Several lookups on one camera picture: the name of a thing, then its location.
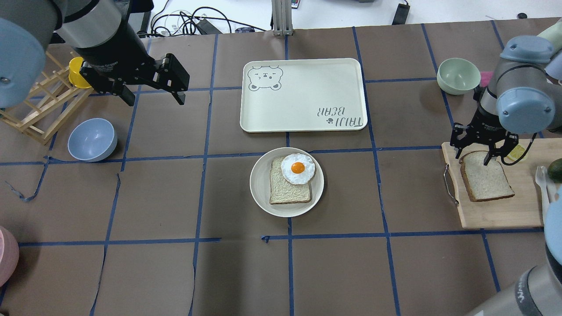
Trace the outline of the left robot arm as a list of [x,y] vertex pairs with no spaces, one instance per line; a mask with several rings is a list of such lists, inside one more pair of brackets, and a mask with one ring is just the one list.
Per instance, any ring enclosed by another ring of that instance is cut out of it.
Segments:
[[152,0],[3,0],[0,3],[0,104],[24,101],[44,70],[54,33],[83,58],[79,74],[99,93],[133,106],[128,85],[147,85],[184,104],[190,76],[174,54],[155,60],[128,23]]

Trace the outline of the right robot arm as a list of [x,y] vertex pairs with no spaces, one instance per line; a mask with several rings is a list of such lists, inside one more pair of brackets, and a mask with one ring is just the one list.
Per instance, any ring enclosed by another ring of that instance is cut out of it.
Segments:
[[[467,126],[455,124],[451,146],[463,161],[462,150],[471,144],[487,145],[480,162],[488,165],[514,150],[519,134],[536,134],[561,126],[561,87],[548,83],[554,76],[551,59],[561,60],[561,22],[538,36],[516,36],[500,54],[494,74],[484,88],[475,90],[478,103]],[[561,191],[552,186],[542,169],[539,182],[545,235],[545,264],[524,272],[509,288],[501,290],[469,314],[471,316],[559,316],[561,314]]]

